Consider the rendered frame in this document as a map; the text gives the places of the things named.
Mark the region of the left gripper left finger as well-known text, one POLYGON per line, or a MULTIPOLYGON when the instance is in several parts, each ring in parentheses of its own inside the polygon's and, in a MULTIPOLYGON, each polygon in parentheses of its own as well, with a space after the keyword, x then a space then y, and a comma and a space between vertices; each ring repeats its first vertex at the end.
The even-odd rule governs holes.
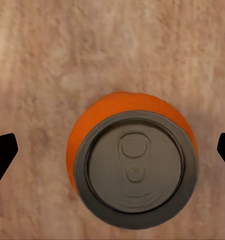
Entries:
POLYGON ((17 152, 17 140, 13 133, 0 136, 0 180, 17 152))

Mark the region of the can of soda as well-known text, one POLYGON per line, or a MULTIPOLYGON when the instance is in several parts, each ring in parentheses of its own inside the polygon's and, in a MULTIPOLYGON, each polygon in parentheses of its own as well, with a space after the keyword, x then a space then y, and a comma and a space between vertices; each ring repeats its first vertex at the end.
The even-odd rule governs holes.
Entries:
POLYGON ((181 213, 199 179, 196 137, 184 116, 148 94, 102 94, 74 126, 67 174, 86 209, 130 231, 181 213))

